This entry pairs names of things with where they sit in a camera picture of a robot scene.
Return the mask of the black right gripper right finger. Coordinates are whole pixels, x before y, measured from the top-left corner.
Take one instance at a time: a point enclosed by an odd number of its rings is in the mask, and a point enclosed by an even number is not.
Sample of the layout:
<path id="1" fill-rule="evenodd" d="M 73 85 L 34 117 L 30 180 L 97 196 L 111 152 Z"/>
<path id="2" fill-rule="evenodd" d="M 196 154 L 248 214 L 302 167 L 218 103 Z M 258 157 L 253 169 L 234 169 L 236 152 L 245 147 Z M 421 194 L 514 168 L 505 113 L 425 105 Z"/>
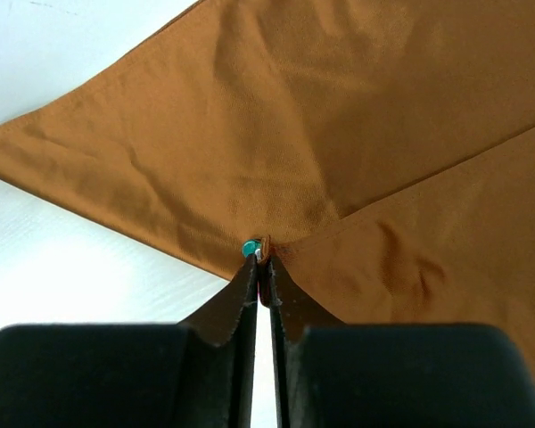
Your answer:
<path id="1" fill-rule="evenodd" d="M 348 325 L 267 263 L 281 427 L 535 427 L 519 350 L 480 324 Z"/>

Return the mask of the orange cloth napkin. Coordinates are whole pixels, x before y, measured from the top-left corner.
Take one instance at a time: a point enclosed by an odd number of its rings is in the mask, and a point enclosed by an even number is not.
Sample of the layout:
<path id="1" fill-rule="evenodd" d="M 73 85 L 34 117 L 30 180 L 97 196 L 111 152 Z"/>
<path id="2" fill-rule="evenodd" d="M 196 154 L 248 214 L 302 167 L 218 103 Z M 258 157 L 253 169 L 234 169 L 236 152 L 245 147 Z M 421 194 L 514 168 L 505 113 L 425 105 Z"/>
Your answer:
<path id="1" fill-rule="evenodd" d="M 478 322 L 535 380 L 535 1 L 200 1 L 0 126 L 0 178 L 347 323 Z"/>

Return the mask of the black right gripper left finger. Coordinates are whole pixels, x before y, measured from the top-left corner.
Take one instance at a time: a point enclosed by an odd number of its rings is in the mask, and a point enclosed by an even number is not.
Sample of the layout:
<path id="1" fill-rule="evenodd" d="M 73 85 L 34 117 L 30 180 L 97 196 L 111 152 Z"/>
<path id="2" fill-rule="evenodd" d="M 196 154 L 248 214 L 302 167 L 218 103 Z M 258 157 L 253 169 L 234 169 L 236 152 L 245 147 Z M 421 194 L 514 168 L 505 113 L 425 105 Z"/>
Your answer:
<path id="1" fill-rule="evenodd" d="M 175 324 L 0 332 L 0 427 L 247 427 L 256 260 Z"/>

